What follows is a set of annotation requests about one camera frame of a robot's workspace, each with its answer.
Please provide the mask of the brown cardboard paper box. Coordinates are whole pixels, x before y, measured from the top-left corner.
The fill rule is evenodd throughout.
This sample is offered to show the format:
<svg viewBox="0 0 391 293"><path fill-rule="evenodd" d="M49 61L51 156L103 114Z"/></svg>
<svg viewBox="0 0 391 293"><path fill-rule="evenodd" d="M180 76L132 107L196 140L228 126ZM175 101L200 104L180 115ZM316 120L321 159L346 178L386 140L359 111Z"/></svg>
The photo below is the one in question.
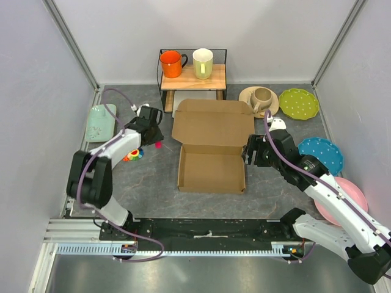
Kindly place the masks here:
<svg viewBox="0 0 391 293"><path fill-rule="evenodd" d="M254 132L254 116L243 101L183 100L172 129L172 138L181 143L179 191L243 194L241 153Z"/></svg>

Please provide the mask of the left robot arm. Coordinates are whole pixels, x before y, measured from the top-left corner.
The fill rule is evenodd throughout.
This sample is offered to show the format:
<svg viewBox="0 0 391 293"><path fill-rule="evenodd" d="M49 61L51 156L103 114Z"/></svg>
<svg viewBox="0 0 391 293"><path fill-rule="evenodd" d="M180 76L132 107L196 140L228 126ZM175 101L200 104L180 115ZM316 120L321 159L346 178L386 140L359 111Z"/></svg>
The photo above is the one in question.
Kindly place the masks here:
<svg viewBox="0 0 391 293"><path fill-rule="evenodd" d="M113 233L121 240L132 237L134 218L112 196L112 169L128 153L164 139L159 128L162 118L161 110L142 105L136 109L136 116L111 140L91 151L77 151L73 155L67 195L82 207L95 210L113 225Z"/></svg>

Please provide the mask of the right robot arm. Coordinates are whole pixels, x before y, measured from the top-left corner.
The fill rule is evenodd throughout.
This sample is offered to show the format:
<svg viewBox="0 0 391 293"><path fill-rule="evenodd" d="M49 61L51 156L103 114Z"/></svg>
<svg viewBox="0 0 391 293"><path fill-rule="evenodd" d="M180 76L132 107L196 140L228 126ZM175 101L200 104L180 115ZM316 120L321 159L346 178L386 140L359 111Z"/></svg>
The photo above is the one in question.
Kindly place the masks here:
<svg viewBox="0 0 391 293"><path fill-rule="evenodd" d="M247 165L272 167L286 182L324 207L340 224L334 228L294 208L283 216L281 236L316 242L343 258L362 281L376 284L390 270L390 229L365 212L316 157L301 154L284 129L252 134L243 149Z"/></svg>

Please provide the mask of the red rainbow flower toy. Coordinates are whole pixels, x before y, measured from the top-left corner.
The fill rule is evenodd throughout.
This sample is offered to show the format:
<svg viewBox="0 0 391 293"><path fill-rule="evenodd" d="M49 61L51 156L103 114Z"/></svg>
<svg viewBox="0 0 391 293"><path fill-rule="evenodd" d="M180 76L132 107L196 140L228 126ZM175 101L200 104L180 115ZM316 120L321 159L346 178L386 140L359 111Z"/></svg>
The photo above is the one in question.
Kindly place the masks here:
<svg viewBox="0 0 391 293"><path fill-rule="evenodd" d="M129 161L138 161L144 156L144 151L142 148L138 148L136 150L133 150L132 152L128 153L124 158L124 162L129 162Z"/></svg>

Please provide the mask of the beige ceramic cup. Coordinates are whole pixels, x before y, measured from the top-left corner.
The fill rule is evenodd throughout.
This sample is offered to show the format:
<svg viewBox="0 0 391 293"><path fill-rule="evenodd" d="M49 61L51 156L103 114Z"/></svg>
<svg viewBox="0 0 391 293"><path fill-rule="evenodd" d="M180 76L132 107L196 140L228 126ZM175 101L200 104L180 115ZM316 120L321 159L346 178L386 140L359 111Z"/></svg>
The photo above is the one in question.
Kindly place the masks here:
<svg viewBox="0 0 391 293"><path fill-rule="evenodd" d="M250 105L254 114L268 109L272 104L272 93L269 89L257 87L250 96Z"/></svg>

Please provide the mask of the white square plate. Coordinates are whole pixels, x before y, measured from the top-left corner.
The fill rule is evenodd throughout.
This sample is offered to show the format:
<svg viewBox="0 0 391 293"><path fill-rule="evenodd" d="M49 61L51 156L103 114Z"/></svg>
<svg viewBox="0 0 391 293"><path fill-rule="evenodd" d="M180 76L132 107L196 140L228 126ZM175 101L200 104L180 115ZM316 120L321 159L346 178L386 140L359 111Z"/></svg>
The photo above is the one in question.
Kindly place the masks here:
<svg viewBox="0 0 391 293"><path fill-rule="evenodd" d="M172 111L172 118L175 117L175 113L178 109L179 104L185 99L209 99L216 100L216 92L215 91L176 91L174 93L174 105Z"/></svg>

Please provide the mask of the beige saucer plate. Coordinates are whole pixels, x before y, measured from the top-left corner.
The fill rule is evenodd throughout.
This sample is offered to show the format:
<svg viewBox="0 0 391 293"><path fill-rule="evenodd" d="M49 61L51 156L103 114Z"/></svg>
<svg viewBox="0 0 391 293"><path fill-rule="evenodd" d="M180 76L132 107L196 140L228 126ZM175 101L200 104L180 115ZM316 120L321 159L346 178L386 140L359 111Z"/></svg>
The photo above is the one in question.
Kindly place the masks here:
<svg viewBox="0 0 391 293"><path fill-rule="evenodd" d="M239 94L239 100L240 100L240 101L244 101L244 102L249 106L251 112L252 112L252 107L251 107L251 105L250 105L250 96L251 96L252 92L253 92L257 87L261 87L261 86L251 86L251 87L245 88L245 89L242 90L242 92ZM270 106L268 109L266 109L266 110L260 112L259 114L254 114L254 113L252 112L252 114L253 114L253 116L254 116L255 118L263 118L264 115L265 115L265 112L266 112L267 110L270 110L271 113L272 113L272 115L275 115L275 114L278 112L278 110L279 110L279 100L278 100L278 97L277 97L277 95L276 95L271 89L269 89L269 90L270 90L271 93L272 93L272 104L271 104L271 106Z"/></svg>

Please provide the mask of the mint green tray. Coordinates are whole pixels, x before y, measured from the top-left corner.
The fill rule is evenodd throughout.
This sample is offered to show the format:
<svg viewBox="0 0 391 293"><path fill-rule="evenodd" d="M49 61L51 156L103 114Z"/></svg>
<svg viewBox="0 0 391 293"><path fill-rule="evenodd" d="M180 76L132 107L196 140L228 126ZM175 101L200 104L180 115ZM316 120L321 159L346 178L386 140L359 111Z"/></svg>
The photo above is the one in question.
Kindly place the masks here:
<svg viewBox="0 0 391 293"><path fill-rule="evenodd" d="M86 142L107 142L114 136L114 129L115 119L103 104L91 108L85 131Z"/></svg>

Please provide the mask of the green dotted plate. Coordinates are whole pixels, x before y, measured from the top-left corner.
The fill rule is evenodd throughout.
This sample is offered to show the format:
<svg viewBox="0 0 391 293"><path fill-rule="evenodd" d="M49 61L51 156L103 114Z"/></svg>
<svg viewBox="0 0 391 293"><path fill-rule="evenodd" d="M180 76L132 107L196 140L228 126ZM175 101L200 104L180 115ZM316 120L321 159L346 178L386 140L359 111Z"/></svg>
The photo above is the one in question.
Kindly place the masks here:
<svg viewBox="0 0 391 293"><path fill-rule="evenodd" d="M309 120L317 116L320 106L314 94L304 89L288 89L279 96L282 112L294 120Z"/></svg>

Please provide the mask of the blue dotted plate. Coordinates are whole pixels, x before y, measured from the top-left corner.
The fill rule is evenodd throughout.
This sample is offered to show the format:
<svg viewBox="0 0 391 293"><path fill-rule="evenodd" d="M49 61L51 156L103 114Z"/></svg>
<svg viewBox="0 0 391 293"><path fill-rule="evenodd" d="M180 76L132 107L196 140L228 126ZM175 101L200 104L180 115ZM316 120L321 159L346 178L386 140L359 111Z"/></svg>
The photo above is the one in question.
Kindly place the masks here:
<svg viewBox="0 0 391 293"><path fill-rule="evenodd" d="M309 137L304 139L298 146L301 154L309 154L315 156L329 170L329 172L337 176L344 168L344 155L331 141L320 137Z"/></svg>

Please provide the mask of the orange mug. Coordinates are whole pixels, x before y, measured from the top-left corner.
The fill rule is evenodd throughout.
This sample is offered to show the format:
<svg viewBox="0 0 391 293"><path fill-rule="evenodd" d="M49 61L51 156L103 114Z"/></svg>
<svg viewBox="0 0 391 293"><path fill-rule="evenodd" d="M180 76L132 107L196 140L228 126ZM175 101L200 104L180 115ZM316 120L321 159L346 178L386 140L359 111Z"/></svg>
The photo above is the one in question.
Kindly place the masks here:
<svg viewBox="0 0 391 293"><path fill-rule="evenodd" d="M178 51L169 50L160 55L159 61L166 78L177 78L181 75L182 68L187 64L188 56L180 54Z"/></svg>

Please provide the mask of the light green mug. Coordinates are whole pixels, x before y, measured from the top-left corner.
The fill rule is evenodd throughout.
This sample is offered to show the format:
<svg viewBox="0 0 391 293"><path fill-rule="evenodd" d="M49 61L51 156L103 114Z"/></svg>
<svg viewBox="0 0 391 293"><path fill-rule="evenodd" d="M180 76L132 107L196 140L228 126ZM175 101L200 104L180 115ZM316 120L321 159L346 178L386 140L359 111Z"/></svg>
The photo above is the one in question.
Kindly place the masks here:
<svg viewBox="0 0 391 293"><path fill-rule="evenodd" d="M213 52L206 48L199 48L193 52L192 60L196 78L208 79L213 70Z"/></svg>

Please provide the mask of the pink plate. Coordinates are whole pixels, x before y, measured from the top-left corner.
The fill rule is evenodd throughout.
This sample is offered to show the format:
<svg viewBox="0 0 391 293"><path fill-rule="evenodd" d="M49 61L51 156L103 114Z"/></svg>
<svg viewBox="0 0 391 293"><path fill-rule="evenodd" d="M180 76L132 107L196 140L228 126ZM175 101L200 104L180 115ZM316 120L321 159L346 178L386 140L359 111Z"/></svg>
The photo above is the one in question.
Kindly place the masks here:
<svg viewBox="0 0 391 293"><path fill-rule="evenodd" d="M337 184L357 203L365 212L368 212L368 203L365 198L365 195L362 191L351 181L341 178L335 177ZM314 204L318 210L318 212L329 222L334 225L340 226L340 224L331 216L331 214L317 201L314 201Z"/></svg>

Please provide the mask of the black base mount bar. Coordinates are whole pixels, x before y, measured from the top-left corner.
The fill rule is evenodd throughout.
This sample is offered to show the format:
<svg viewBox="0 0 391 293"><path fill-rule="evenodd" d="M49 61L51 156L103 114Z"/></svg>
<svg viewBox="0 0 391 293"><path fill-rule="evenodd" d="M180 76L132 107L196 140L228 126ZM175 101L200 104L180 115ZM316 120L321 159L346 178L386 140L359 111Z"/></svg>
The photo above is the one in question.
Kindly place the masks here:
<svg viewBox="0 0 391 293"><path fill-rule="evenodd" d="M303 242L279 220L141 218L128 230L160 241L164 250L255 250Z"/></svg>

